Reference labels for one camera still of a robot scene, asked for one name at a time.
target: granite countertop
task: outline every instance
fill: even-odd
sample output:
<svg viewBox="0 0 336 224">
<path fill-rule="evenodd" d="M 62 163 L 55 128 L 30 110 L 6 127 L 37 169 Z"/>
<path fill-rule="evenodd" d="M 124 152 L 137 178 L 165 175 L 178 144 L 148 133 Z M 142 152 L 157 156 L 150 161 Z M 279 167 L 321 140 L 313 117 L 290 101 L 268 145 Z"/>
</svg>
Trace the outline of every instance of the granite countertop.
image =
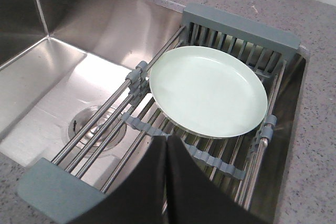
<svg viewBox="0 0 336 224">
<path fill-rule="evenodd" d="M 181 12 L 190 2 L 213 6 L 290 31 L 311 52 L 297 108 L 275 223 L 335 223 L 336 7 L 313 0 L 149 0 Z M 25 169 L 0 154 L 0 223 L 52 223 L 16 194 Z"/>
</svg>

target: sink basin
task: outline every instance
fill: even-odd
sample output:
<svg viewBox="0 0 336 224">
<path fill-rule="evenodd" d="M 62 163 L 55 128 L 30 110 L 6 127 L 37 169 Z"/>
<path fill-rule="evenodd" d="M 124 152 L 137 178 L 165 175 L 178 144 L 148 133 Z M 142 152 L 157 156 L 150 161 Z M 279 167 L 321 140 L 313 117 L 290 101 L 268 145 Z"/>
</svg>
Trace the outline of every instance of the sink basin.
<svg viewBox="0 0 336 224">
<path fill-rule="evenodd" d="M 182 18 L 181 13 L 144 0 L 11 0 L 8 4 L 8 13 L 0 12 L 0 28 L 5 31 L 0 34 L 4 49 L 0 52 L 0 151 L 24 167 L 42 157 L 55 157 L 73 136 L 81 115 L 102 105 L 141 60 L 149 62 L 178 30 Z M 278 124 L 250 208 L 269 222 L 276 210 L 305 66 L 305 58 L 296 55 L 295 71 L 289 71 L 282 82 L 274 110 Z M 124 92 L 111 110 L 127 95 Z M 145 97 L 136 114 L 150 98 Z M 127 127 L 117 135 L 82 180 L 100 188 L 138 133 Z M 224 161 L 229 162 L 234 145 L 228 142 Z M 248 144 L 243 145 L 246 152 Z M 60 166 L 65 167 L 80 148 L 79 144 Z M 206 148 L 205 139 L 200 139 L 199 148 Z M 243 162 L 238 157 L 235 165 L 242 167 Z M 236 187 L 228 180 L 221 184 L 229 195 Z"/>
</svg>

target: metal rod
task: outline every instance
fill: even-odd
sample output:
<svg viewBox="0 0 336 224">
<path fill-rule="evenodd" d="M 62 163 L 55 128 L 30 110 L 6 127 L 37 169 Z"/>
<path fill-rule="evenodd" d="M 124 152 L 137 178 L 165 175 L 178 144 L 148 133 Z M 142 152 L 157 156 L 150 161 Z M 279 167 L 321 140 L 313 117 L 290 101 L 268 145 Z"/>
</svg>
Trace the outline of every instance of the metal rod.
<svg viewBox="0 0 336 224">
<path fill-rule="evenodd" d="M 246 159 L 245 162 L 244 162 L 244 167 L 243 167 L 243 170 L 246 171 L 246 175 L 245 175 L 244 180 L 241 180 L 241 181 L 239 182 L 239 184 L 238 184 L 238 188 L 237 188 L 236 195 L 235 195 L 235 198 L 234 198 L 234 202 L 236 202 L 236 203 L 238 203 L 238 201 L 239 201 L 239 197 L 240 197 L 241 194 L 242 194 L 242 191 L 241 191 L 241 190 L 242 190 L 244 181 L 246 180 L 246 177 L 247 177 L 247 175 L 248 175 L 248 173 L 249 173 L 249 170 L 247 169 L 248 165 L 249 165 L 249 160 Z"/>
<path fill-rule="evenodd" d="M 233 149 L 233 153 L 232 153 L 232 156 L 230 158 L 229 164 L 233 165 L 236 162 L 237 155 L 238 155 L 238 152 L 240 150 L 243 139 L 244 139 L 244 135 L 240 135 L 238 137 L 237 142 L 235 144 L 235 147 Z M 229 183 L 232 181 L 231 178 L 222 176 L 221 179 L 219 180 L 219 186 L 222 186 L 222 183 L 223 183 L 225 178 L 226 178 L 226 183 L 224 185 L 224 190 L 226 190 L 229 187 Z"/>
<path fill-rule="evenodd" d="M 103 126 L 94 134 L 94 136 L 89 140 L 88 143 L 80 150 L 79 153 L 71 160 L 65 171 L 71 173 L 73 169 L 79 164 L 83 157 L 89 152 L 97 140 L 102 136 L 102 134 L 111 126 L 111 124 L 118 118 L 120 113 L 126 108 L 129 102 L 133 99 L 133 95 L 129 94 L 128 97 L 116 108 L 112 115 L 104 122 Z"/>
<path fill-rule="evenodd" d="M 279 76 L 274 82 L 275 83 L 274 87 L 272 87 L 271 98 L 270 98 L 269 106 L 268 106 L 268 110 L 267 110 L 268 115 L 273 113 L 275 101 L 277 99 L 279 88 L 280 88 L 280 85 L 281 85 L 281 81 L 282 81 L 282 78 L 283 78 L 283 75 L 284 75 L 284 72 L 285 72 L 286 63 L 287 63 L 286 61 L 284 61 L 282 63 L 282 67 L 280 69 Z M 262 159 L 262 157 L 264 156 L 264 152 L 266 150 L 266 147 L 262 148 L 261 151 L 263 151 L 263 152 L 261 152 L 261 151 L 259 151 L 259 148 L 260 148 L 260 144 L 259 144 L 257 154 L 252 153 L 251 158 L 248 162 L 247 169 L 246 169 L 246 171 L 247 171 L 246 176 L 243 180 L 243 185 L 241 186 L 241 191 L 240 191 L 240 195 L 239 195 L 239 198 L 238 198 L 238 204 L 241 205 L 241 206 L 248 206 L 248 207 L 250 206 L 253 190 L 255 188 L 255 183 L 257 181 L 257 177 L 258 177 L 258 174 L 259 174 L 259 171 L 260 171 L 260 166 L 261 166 L 261 161 L 259 163 L 259 160 Z"/>
<path fill-rule="evenodd" d="M 151 108 L 151 106 L 154 103 L 154 99 L 151 98 L 149 102 L 146 104 L 146 106 L 142 109 L 142 111 L 139 113 L 138 118 L 141 120 L 146 115 L 148 110 Z M 132 106 L 129 108 L 127 113 L 132 114 L 137 106 Z M 89 159 L 84 163 L 84 165 L 81 167 L 81 169 L 77 172 L 76 177 L 81 178 L 87 170 L 91 167 L 91 165 L 94 163 L 94 161 L 98 158 L 98 156 L 102 153 L 102 151 L 105 149 L 105 147 L 108 145 L 108 143 L 111 141 L 112 138 L 118 133 L 121 126 L 124 124 L 123 121 L 119 121 L 118 124 L 115 126 L 115 128 L 109 133 L 109 135 L 104 139 L 104 141 L 99 145 L 99 147 L 91 154 Z"/>
<path fill-rule="evenodd" d="M 161 111 L 157 109 L 154 114 L 151 116 L 151 118 L 148 120 L 149 124 L 153 124 L 156 118 L 160 115 Z M 123 169 L 125 166 L 126 162 L 129 160 L 129 158 L 132 156 L 133 152 L 135 149 L 139 146 L 141 140 L 145 137 L 146 133 L 144 131 L 141 131 L 140 134 L 136 137 L 134 142 L 132 143 L 131 147 L 127 150 L 127 152 L 124 154 L 124 156 L 121 158 L 119 161 L 118 165 L 108 178 L 108 180 L 105 182 L 105 184 L 102 186 L 100 191 L 102 193 L 106 193 L 107 190 L 110 188 L 116 177 L 119 175 L 120 171 Z"/>
<path fill-rule="evenodd" d="M 175 46 L 174 46 L 174 48 L 177 48 L 177 47 L 179 47 L 180 45 L 182 45 L 182 43 L 183 43 L 183 41 L 182 40 L 180 40 Z"/>
<path fill-rule="evenodd" d="M 278 80 L 277 80 L 277 83 L 276 83 L 276 86 L 275 86 L 274 94 L 273 94 L 273 97 L 272 97 L 272 99 L 269 103 L 269 107 L 268 107 L 268 114 L 269 115 L 271 115 L 273 113 L 275 101 L 277 100 L 277 96 L 278 96 L 279 88 L 280 88 L 280 85 L 281 85 L 281 81 L 282 81 L 283 75 L 285 73 L 286 64 L 287 64 L 286 61 L 284 61 L 282 63 L 282 67 L 281 67 L 281 70 L 280 70 L 280 73 L 279 73 L 279 77 L 278 77 Z"/>
<path fill-rule="evenodd" d="M 223 144 L 222 144 L 222 146 L 221 146 L 221 148 L 220 148 L 220 150 L 219 150 L 219 152 L 218 152 L 217 157 L 222 158 L 222 156 L 223 156 L 223 154 L 224 154 L 224 151 L 225 151 L 225 148 L 226 148 L 226 146 L 227 146 L 227 143 L 228 143 L 228 139 L 226 138 L 226 139 L 224 139 L 224 141 L 223 141 Z M 215 174 L 216 174 L 216 171 L 217 171 L 217 168 L 216 168 L 216 167 L 213 167 L 213 168 L 212 168 L 212 171 L 211 171 L 211 174 L 210 174 L 210 177 L 209 177 L 210 181 L 212 181 L 212 180 L 214 179 Z"/>
<path fill-rule="evenodd" d="M 258 147 L 258 151 L 257 151 L 257 155 L 256 155 L 256 159 L 254 162 L 254 165 L 252 167 L 252 172 L 251 172 L 251 178 L 250 178 L 250 182 L 249 182 L 249 188 L 246 192 L 246 196 L 245 196 L 245 200 L 244 200 L 244 204 L 243 207 L 248 210 L 250 205 L 251 205 L 251 200 L 252 200 L 252 195 L 256 186 L 256 182 L 257 182 L 257 178 L 259 175 L 259 170 L 261 167 L 261 161 L 263 160 L 262 158 L 264 157 L 265 154 L 265 150 L 267 148 L 268 145 L 268 140 L 267 138 L 262 138 L 260 140 L 260 144 Z"/>
<path fill-rule="evenodd" d="M 213 142 L 214 142 L 214 140 L 209 138 L 203 151 L 209 153 Z M 208 169 L 208 166 L 205 165 L 204 168 L 203 168 L 203 171 L 205 172 L 207 169 Z"/>
<path fill-rule="evenodd" d="M 92 128 L 92 126 L 105 114 L 125 89 L 131 84 L 130 80 L 126 80 L 116 92 L 103 104 L 102 107 L 90 118 L 83 128 L 63 147 L 63 149 L 52 159 L 52 163 L 59 165 L 62 160 L 70 153 L 70 151 L 78 144 L 83 136 Z"/>
<path fill-rule="evenodd" d="M 159 57 L 169 48 L 169 46 L 176 40 L 185 29 L 185 26 L 181 26 L 179 30 L 167 41 L 167 43 L 160 49 L 160 51 L 154 56 L 154 58 L 148 63 L 146 71 L 150 70 Z"/>
</svg>

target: sink drain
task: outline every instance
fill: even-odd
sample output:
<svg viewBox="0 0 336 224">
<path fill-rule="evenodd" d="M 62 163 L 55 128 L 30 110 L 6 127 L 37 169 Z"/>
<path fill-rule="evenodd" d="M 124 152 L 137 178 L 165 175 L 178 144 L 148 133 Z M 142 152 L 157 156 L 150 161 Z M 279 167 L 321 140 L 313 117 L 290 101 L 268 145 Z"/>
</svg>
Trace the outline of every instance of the sink drain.
<svg viewBox="0 0 336 224">
<path fill-rule="evenodd" d="M 90 120 L 90 118 L 99 110 L 101 106 L 96 105 L 92 107 L 88 107 L 81 112 L 79 112 L 74 119 L 71 120 L 71 123 L 68 128 L 69 140 L 72 139 L 80 129 Z M 112 115 L 115 111 L 114 108 L 109 108 L 105 114 L 92 126 L 92 128 L 84 135 L 84 137 L 80 140 L 80 142 L 76 145 L 78 148 L 82 149 L 84 146 L 90 141 L 90 139 L 96 134 L 99 129 L 103 126 L 106 120 Z M 95 142 L 93 147 L 89 152 L 94 152 L 100 144 L 106 139 L 108 134 L 113 130 L 116 124 L 120 121 L 121 115 L 115 119 L 115 121 L 108 127 L 108 129 L 100 136 L 100 138 Z M 109 144 L 105 147 L 104 151 L 107 151 L 113 147 L 115 147 L 125 136 L 126 133 L 126 125 L 124 124 L 117 134 L 112 138 Z"/>
</svg>

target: dish drying rack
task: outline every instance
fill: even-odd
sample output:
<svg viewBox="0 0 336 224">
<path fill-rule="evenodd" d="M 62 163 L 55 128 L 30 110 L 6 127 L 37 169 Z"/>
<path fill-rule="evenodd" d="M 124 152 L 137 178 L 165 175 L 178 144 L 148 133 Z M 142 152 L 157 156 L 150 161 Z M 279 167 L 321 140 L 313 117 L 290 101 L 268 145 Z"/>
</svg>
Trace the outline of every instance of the dish drying rack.
<svg viewBox="0 0 336 224">
<path fill-rule="evenodd" d="M 224 51 L 245 63 L 260 78 L 268 95 L 268 110 L 260 126 L 244 135 L 222 140 L 204 139 L 192 135 L 177 126 L 168 127 L 171 122 L 164 118 L 158 123 L 162 112 L 156 109 L 146 122 L 145 115 L 154 105 L 151 98 L 138 115 L 133 115 L 143 98 L 150 93 L 147 74 L 159 57 L 167 50 L 180 46 L 205 46 Z M 176 134 L 185 142 L 189 153 L 199 161 L 203 171 L 217 186 L 230 194 L 231 198 L 249 209 L 256 186 L 258 173 L 267 145 L 271 142 L 276 117 L 272 114 L 286 68 L 302 48 L 300 41 L 293 34 L 268 27 L 221 10 L 200 4 L 189 4 L 183 12 L 180 29 L 168 40 L 162 49 L 146 63 L 140 62 L 125 79 L 125 82 L 100 107 L 82 129 L 64 146 L 51 161 L 58 166 L 76 147 L 94 124 L 114 105 L 120 95 L 129 88 L 130 92 L 110 117 L 100 126 L 78 154 L 69 162 L 64 171 L 71 173 L 84 157 L 86 162 L 79 168 L 75 177 L 80 179 L 103 152 L 104 148 L 126 123 L 139 131 L 130 148 L 121 158 L 116 168 L 100 188 L 104 194 L 111 187 L 125 164 L 145 136 Z M 122 115 L 121 120 L 109 132 L 99 147 L 90 152 L 100 136 Z M 236 164 L 238 156 L 244 156 L 244 163 Z M 101 200 L 101 196 L 91 196 L 91 205 Z M 163 212 L 167 209 L 165 201 Z"/>
</svg>

